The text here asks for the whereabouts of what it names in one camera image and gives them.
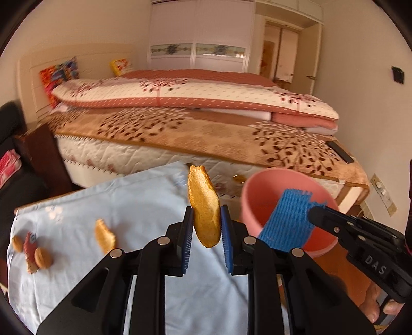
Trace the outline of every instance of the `human hand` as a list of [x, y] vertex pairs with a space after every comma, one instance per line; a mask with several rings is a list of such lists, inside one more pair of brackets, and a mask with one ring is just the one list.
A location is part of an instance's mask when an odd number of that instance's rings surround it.
[[[375, 283], [371, 283], [366, 290], [365, 301], [359, 306], [359, 309], [366, 315], [370, 322], [374, 323], [379, 318], [379, 305], [376, 301], [381, 288]], [[384, 313], [387, 315], [397, 315], [404, 304], [394, 300], [389, 301], [384, 307]]]

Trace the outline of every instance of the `wall socket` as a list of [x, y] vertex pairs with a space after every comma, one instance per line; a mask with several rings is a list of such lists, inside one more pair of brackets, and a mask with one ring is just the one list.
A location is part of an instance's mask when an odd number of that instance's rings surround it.
[[397, 208], [392, 198], [390, 197], [388, 190], [382, 184], [381, 180], [378, 178], [377, 175], [373, 175], [372, 178], [370, 179], [370, 182], [375, 188], [376, 192], [378, 192], [382, 201], [384, 202], [389, 215], [392, 217], [396, 213]]

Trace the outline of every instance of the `brown patterned blanket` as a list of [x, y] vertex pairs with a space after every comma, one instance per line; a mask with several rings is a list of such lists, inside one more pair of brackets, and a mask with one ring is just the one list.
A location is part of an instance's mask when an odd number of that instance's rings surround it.
[[237, 163], [293, 169], [369, 192], [357, 161], [346, 164], [325, 141], [335, 140], [254, 118], [183, 108], [76, 109], [44, 121], [55, 134], [152, 146]]

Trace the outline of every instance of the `folded quilt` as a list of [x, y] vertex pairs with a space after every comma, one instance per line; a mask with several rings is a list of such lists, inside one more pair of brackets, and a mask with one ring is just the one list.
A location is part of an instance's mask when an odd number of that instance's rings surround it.
[[53, 90], [59, 100], [78, 107], [188, 107], [239, 109], [316, 116], [337, 120], [321, 100], [278, 87], [265, 88], [195, 79], [74, 79]]

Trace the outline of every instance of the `white wardrobe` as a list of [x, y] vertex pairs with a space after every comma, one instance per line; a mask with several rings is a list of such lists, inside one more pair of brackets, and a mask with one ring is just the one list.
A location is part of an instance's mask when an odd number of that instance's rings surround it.
[[254, 0], [154, 0], [148, 67], [244, 72], [254, 17]]

